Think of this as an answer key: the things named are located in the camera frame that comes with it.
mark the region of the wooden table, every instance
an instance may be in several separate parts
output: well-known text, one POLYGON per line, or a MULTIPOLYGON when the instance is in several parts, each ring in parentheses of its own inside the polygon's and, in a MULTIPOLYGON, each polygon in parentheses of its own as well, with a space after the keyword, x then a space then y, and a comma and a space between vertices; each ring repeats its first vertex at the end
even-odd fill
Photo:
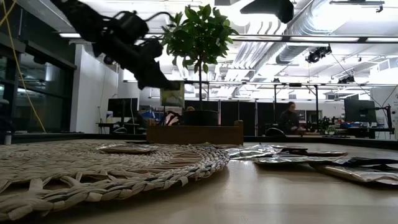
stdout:
MULTIPOLYGON (((289 144, 313 151, 346 151, 352 156, 398 157, 394 151, 381 149, 289 144)), ((397 190, 369 189, 308 166, 266 169, 251 161, 231 161, 209 179, 182 188, 124 201, 78 205, 30 223, 385 224, 397 223, 397 213, 397 190)))

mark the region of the ceiling light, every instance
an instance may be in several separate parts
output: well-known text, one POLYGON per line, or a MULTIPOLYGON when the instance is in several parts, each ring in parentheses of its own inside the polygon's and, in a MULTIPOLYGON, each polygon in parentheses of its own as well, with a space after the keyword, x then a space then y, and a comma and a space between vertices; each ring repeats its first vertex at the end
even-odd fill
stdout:
POLYGON ((329 46, 329 44, 323 44, 323 43, 296 43, 296 42, 288 42, 286 43, 286 45, 288 46, 297 46, 297 47, 301 47, 301 46, 308 46, 308 47, 327 47, 329 46))
POLYGON ((357 42, 359 37, 338 37, 338 36, 329 36, 329 37, 291 37, 291 41, 316 41, 316 42, 357 42))
POLYGON ((367 42, 398 42, 398 37, 369 37, 367 42))
POLYGON ((219 85, 240 85, 244 84, 244 82, 209 82, 209 84, 219 84, 219 85))
POLYGON ((60 36, 63 38, 81 38, 80 34, 77 33, 60 33, 60 36))
POLYGON ((355 79, 353 75, 349 75, 346 78, 340 78, 337 84, 347 84, 347 83, 354 83, 355 79))
POLYGON ((330 45, 327 47, 319 47, 316 50, 311 50, 308 57, 305 58, 305 61, 308 63, 317 63, 322 58, 326 57, 326 55, 331 53, 330 45))
POLYGON ((384 3, 385 3, 384 1, 366 1, 366 0, 330 1, 330 4, 361 5, 361 6, 379 6, 384 3))
MULTIPOLYGON (((63 38, 69 38, 69 39, 80 39, 81 35, 77 33, 59 33, 59 35, 63 38)), ((163 34, 146 34, 145 39, 151 39, 151 38, 159 38, 162 37, 163 34)))
POLYGON ((263 36, 263 35, 231 35, 231 39, 236 41, 257 41, 257 40, 268 40, 268 41, 280 41, 282 37, 278 36, 263 36))

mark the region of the wicker placemat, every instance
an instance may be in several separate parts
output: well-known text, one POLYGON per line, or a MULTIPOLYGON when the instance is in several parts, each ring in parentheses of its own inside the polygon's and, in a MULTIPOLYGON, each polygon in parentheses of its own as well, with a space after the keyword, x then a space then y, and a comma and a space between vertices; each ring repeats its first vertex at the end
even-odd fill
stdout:
POLYGON ((99 150, 104 146, 0 146, 0 221, 17 220, 31 212, 46 215, 84 201, 126 199, 140 192, 185 185, 209 177, 229 161, 226 151, 213 146, 150 145, 155 150, 146 154, 109 154, 99 150), (59 181, 67 185, 47 187, 59 181))

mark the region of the stand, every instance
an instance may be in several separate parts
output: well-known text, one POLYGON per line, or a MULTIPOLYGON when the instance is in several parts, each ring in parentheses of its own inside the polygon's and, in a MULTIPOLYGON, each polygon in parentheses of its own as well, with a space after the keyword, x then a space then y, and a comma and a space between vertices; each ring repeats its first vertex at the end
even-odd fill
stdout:
POLYGON ((392 120, 391 120, 391 106, 385 106, 383 108, 376 107, 376 108, 368 108, 368 109, 363 109, 363 111, 369 111, 369 110, 385 110, 387 112, 387 124, 388 124, 388 129, 390 131, 390 134, 395 134, 395 129, 392 127, 392 120))

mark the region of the person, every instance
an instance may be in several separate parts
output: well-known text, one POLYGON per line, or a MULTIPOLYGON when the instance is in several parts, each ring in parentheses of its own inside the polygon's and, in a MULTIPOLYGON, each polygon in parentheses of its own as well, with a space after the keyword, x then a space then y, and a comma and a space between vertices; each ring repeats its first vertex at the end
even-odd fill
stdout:
POLYGON ((187 110, 186 111, 194 111, 195 109, 194 109, 194 107, 193 106, 189 106, 188 108, 187 108, 187 110))
POLYGON ((285 134, 296 134, 299 129, 299 117, 294 112, 296 104, 294 102, 288 103, 288 108, 280 115, 281 129, 285 134))

